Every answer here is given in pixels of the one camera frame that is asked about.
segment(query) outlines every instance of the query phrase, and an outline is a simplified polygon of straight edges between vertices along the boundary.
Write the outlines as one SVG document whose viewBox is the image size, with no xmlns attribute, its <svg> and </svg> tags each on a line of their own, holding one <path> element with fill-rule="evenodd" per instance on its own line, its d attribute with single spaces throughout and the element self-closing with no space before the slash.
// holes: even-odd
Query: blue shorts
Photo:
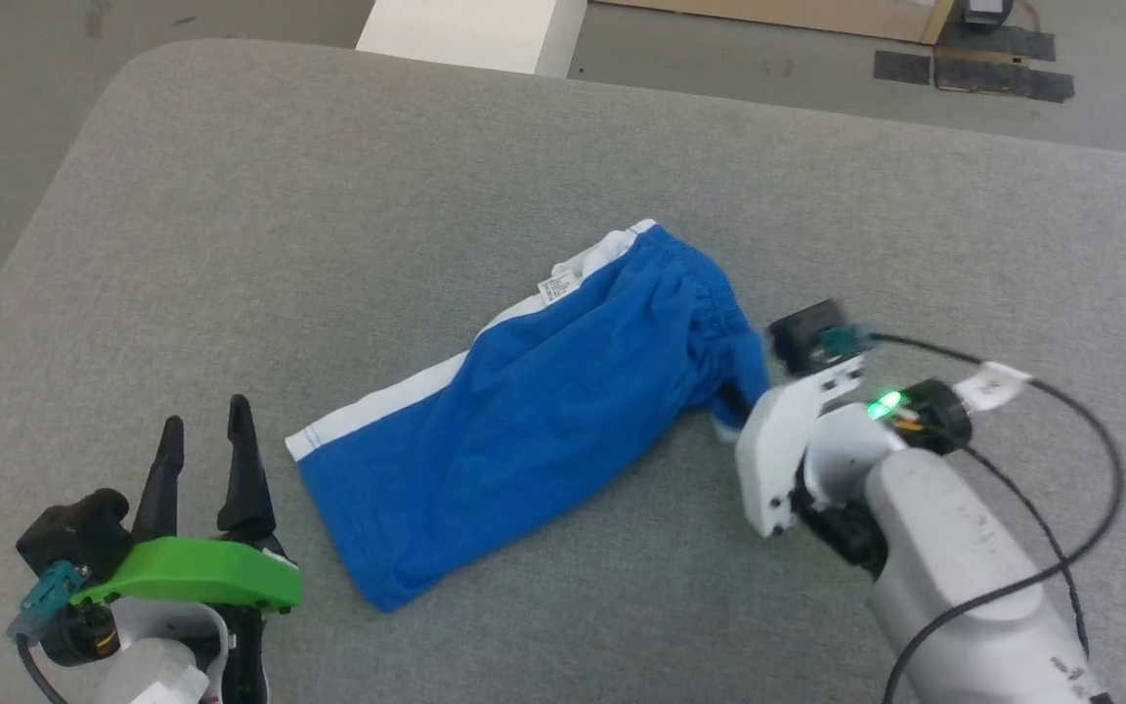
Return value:
<svg viewBox="0 0 1126 704">
<path fill-rule="evenodd" d="M 558 264 L 551 280 L 470 351 L 287 438 L 379 609 L 577 507 L 682 410 L 709 406 L 739 427 L 723 384 L 749 406 L 767 391 L 762 339 L 727 277 L 653 220 Z"/>
</svg>

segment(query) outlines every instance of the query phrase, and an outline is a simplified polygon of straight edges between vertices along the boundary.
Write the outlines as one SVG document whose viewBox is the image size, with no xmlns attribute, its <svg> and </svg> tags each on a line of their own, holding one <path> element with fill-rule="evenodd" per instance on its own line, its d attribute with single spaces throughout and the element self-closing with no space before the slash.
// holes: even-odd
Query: elastic waistband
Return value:
<svg viewBox="0 0 1126 704">
<path fill-rule="evenodd" d="M 725 275 L 720 264 L 701 253 L 700 250 L 685 244 L 676 237 L 667 232 L 661 224 L 654 224 L 640 237 L 640 244 L 655 247 L 665 252 L 671 252 L 680 260 L 683 260 L 689 271 L 701 282 L 711 293 L 712 304 L 715 306 L 715 317 L 723 328 L 723 335 L 736 335 L 750 329 L 750 321 L 745 320 L 745 312 L 742 312 L 738 304 L 738 295 L 733 293 L 729 275 Z"/>
</svg>

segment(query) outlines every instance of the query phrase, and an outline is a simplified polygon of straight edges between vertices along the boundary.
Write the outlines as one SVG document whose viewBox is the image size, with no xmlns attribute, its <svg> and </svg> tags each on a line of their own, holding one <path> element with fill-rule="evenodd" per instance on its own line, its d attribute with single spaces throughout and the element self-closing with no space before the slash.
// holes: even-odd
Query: fabric label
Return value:
<svg viewBox="0 0 1126 704">
<path fill-rule="evenodd" d="M 572 269 L 566 269 L 558 276 L 549 277 L 542 284 L 537 284 L 537 289 L 540 289 L 542 300 L 545 300 L 546 306 L 577 288 L 581 288 L 581 282 L 577 280 Z"/>
<path fill-rule="evenodd" d="M 984 362 L 978 374 L 953 384 L 953 389 L 967 411 L 991 411 L 1018 396 L 1024 382 L 1029 378 L 1033 378 L 1031 375 L 1016 368 Z"/>
</svg>

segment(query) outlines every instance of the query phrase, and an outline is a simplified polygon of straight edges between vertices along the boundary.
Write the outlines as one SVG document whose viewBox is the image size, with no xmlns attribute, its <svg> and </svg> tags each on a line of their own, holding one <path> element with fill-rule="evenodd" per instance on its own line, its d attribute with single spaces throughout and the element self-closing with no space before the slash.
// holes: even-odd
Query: table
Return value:
<svg viewBox="0 0 1126 704">
<path fill-rule="evenodd" d="M 1 636 L 32 583 L 18 533 L 99 485 L 135 498 L 179 413 L 181 534 L 213 534 L 233 392 L 305 578 L 303 607 L 268 626 L 283 703 L 876 699 L 893 654 L 866 574 L 808 532 L 758 538 L 701 413 L 392 615 L 324 534 L 283 438 L 461 351 L 551 264 L 644 217 L 714 256 L 756 323 L 839 298 L 1045 375 L 1126 455 L 1121 152 L 340 48 L 168 45 L 108 87 L 0 275 L 0 701 L 36 701 Z M 966 373 L 887 349 L 870 383 Z M 1098 445 L 1045 398 L 984 419 L 977 446 L 1067 545 L 1103 508 Z M 1022 508 L 960 466 L 1045 562 Z M 1126 701 L 1126 509 L 1078 582 Z M 102 671 L 48 669 L 74 703 Z"/>
</svg>

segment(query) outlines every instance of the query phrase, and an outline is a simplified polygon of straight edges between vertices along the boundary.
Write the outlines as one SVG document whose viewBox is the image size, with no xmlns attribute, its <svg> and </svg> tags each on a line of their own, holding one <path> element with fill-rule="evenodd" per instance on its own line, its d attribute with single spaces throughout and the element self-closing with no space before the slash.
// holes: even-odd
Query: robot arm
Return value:
<svg viewBox="0 0 1126 704">
<path fill-rule="evenodd" d="M 840 309 L 826 302 L 772 326 L 778 355 L 799 378 L 751 409 L 738 437 L 738 476 L 745 516 L 760 535 L 802 523 L 872 573 L 872 612 L 900 652 L 942 612 L 1037 571 L 942 457 L 969 442 L 968 410 L 998 406 L 974 401 L 977 389 L 989 396 L 1013 392 L 984 380 L 955 387 L 928 380 L 894 393 L 888 409 L 828 410 L 857 389 L 863 355 L 807 349 L 820 330 L 842 324 Z M 893 424 L 901 413 L 947 433 L 904 431 Z M 915 652 L 906 676 L 926 704 L 1111 701 L 1039 583 L 947 621 Z"/>
<path fill-rule="evenodd" d="M 298 567 L 276 538 L 263 461 L 245 396 L 229 402 L 233 444 L 224 507 L 213 540 L 176 536 L 184 428 L 164 425 L 133 529 L 129 504 L 95 491 L 46 509 L 17 542 L 39 582 L 8 627 L 50 701 L 63 701 L 28 648 L 77 667 L 111 659 L 99 704 L 268 704 L 263 624 L 301 603 Z"/>
<path fill-rule="evenodd" d="M 894 651 L 941 612 L 1037 571 L 932 452 L 902 449 L 877 463 L 866 480 L 866 504 L 888 544 L 870 608 Z M 1039 583 L 948 621 L 911 660 L 908 678 L 929 704 L 1107 701 Z"/>
</svg>

